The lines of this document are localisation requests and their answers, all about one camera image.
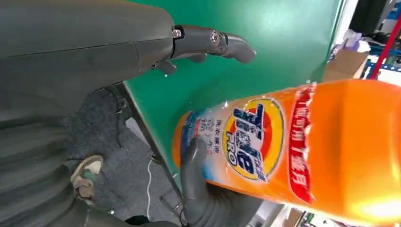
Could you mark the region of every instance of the robotic finger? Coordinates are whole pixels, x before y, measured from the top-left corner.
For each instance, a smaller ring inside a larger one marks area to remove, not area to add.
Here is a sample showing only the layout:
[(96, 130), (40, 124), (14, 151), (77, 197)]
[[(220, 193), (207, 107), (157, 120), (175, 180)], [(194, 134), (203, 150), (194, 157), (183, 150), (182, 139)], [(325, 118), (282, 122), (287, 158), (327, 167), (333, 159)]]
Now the robotic finger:
[[(176, 25), (172, 30), (173, 53), (170, 59), (187, 57), (195, 63), (206, 60), (207, 54), (234, 58), (247, 64), (256, 57), (256, 51), (239, 35), (191, 25)], [(165, 74), (175, 72), (172, 63), (162, 63), (156, 68)]]

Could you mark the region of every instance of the bottle label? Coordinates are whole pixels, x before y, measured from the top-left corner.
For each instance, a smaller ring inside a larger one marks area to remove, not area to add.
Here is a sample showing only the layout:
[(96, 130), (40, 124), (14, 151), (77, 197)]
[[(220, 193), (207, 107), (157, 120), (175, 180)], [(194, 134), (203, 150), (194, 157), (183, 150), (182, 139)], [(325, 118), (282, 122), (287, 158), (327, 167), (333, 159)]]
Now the bottle label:
[(233, 183), (225, 176), (226, 168), (231, 168), (248, 180), (268, 182), (283, 153), (284, 129), (284, 112), (273, 98), (226, 102), (186, 116), (180, 154), (193, 138), (200, 138), (207, 143), (203, 173), (209, 180)]
[(234, 108), (222, 135), (227, 162), (243, 177), (266, 182), (281, 157), (283, 129), (283, 111), (274, 99)]
[(291, 190), (298, 198), (307, 203), (311, 202), (311, 177), (307, 164), (309, 152), (307, 135), (311, 128), (309, 105), (315, 86), (311, 84), (296, 93), (288, 141), (288, 178)]

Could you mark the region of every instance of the tide logo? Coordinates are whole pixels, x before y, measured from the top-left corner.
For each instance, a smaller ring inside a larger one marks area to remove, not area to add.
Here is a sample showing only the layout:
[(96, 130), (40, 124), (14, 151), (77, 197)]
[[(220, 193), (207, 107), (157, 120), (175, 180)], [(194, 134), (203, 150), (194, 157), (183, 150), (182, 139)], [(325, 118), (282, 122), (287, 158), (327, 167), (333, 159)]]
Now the tide logo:
[(273, 99), (248, 102), (236, 108), (223, 134), (223, 150), (240, 175), (266, 182), (274, 173), (283, 148), (283, 110)]

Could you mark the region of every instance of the screw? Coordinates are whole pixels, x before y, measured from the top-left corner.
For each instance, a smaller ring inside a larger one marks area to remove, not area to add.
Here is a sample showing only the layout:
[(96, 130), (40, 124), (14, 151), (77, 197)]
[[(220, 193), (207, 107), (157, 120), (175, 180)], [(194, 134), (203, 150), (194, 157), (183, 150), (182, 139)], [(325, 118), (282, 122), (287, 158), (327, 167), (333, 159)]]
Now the screw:
[(211, 31), (210, 33), (210, 41), (212, 42), (212, 45), (216, 46), (220, 43), (220, 36), (216, 31)]
[(173, 30), (173, 38), (179, 38), (181, 37), (183, 34), (181, 33), (181, 31), (179, 29), (174, 29)]

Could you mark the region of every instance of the red pole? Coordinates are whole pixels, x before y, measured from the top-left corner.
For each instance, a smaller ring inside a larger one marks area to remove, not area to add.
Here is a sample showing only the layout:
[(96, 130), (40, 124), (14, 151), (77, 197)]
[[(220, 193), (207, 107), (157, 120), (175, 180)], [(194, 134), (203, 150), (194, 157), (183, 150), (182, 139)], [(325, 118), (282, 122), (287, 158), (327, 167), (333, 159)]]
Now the red pole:
[(394, 29), (392, 30), (390, 37), (387, 40), (386, 46), (384, 47), (382, 54), (379, 56), (379, 59), (377, 60), (377, 63), (375, 64), (375, 69), (373, 69), (373, 72), (372, 72), (372, 79), (377, 79), (377, 74), (379, 73), (379, 69), (382, 66), (383, 60), (388, 55), (388, 52), (390, 51), (395, 38), (397, 37), (398, 33), (400, 32), (400, 29), (401, 29), (401, 19), (400, 18), (401, 18), (401, 14), (398, 16), (397, 23), (395, 24)]

